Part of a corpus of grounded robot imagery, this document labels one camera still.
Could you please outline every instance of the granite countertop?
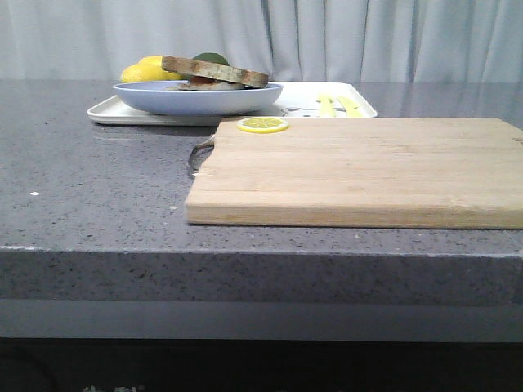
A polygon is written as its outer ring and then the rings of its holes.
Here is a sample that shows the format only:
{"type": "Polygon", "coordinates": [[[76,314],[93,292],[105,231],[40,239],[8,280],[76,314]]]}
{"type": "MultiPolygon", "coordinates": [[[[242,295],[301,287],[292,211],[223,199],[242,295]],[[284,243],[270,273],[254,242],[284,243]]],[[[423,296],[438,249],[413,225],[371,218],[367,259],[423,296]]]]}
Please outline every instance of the granite countertop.
{"type": "MultiPolygon", "coordinates": [[[[0,299],[523,302],[523,231],[187,225],[211,127],[109,126],[111,82],[0,82],[0,299]]],[[[355,84],[381,117],[498,117],[521,84],[355,84]]]]}

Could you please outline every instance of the wooden cutting board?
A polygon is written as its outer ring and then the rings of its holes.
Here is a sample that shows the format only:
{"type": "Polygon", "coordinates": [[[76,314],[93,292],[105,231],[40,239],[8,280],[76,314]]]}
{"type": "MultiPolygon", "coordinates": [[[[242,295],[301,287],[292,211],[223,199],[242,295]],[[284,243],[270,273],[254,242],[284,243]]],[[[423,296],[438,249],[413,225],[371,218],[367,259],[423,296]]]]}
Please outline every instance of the wooden cutting board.
{"type": "Polygon", "coordinates": [[[523,229],[523,131],[499,119],[236,121],[217,129],[190,223],[523,229]]]}

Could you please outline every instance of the food on plate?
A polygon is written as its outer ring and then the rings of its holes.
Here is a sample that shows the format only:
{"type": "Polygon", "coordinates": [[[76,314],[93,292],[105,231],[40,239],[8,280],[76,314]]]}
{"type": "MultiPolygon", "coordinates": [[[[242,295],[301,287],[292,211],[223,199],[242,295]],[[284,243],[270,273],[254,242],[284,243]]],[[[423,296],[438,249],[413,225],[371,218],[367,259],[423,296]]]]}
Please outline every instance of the food on plate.
{"type": "Polygon", "coordinates": [[[251,133],[274,133],[288,128],[288,122],[278,117],[248,117],[236,123],[242,131],[251,133]]]}
{"type": "Polygon", "coordinates": [[[122,83],[152,82],[156,80],[180,80],[178,73],[162,69],[162,56],[143,57],[137,63],[129,65],[120,75],[122,83]]]}
{"type": "Polygon", "coordinates": [[[235,68],[228,64],[227,60],[217,53],[203,53],[193,59],[164,56],[162,69],[188,76],[186,83],[178,83],[176,86],[170,88],[175,90],[239,90],[245,87],[263,88],[269,82],[269,75],[265,73],[235,68]]]}

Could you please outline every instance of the white tray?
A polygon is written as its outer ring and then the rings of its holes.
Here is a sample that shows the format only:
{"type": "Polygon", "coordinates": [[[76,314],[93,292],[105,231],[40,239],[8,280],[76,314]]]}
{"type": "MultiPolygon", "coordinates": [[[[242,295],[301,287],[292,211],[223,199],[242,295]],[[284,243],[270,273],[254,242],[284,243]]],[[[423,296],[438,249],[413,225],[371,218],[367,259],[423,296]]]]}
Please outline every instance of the white tray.
{"type": "MultiPolygon", "coordinates": [[[[332,96],[347,96],[359,105],[358,110],[363,117],[376,117],[378,112],[351,85],[337,82],[276,82],[284,89],[278,100],[266,109],[248,113],[249,116],[278,117],[318,117],[319,103],[316,97],[319,92],[327,92],[332,96]]],[[[337,117],[346,117],[343,106],[335,100],[333,107],[337,117]]],[[[87,111],[89,118],[95,123],[114,125],[183,125],[183,126],[216,126],[222,117],[196,116],[165,116],[151,114],[133,109],[125,105],[117,96],[111,96],[91,107],[87,111]]]]}

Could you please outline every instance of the white curtain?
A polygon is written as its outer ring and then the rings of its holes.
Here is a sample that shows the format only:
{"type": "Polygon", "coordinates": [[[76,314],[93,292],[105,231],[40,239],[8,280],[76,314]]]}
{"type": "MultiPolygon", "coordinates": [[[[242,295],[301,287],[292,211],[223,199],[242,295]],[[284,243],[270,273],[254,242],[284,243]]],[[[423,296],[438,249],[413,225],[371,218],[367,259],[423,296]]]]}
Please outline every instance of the white curtain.
{"type": "Polygon", "coordinates": [[[0,0],[0,78],[215,51],[280,81],[521,82],[523,0],[0,0]]]}

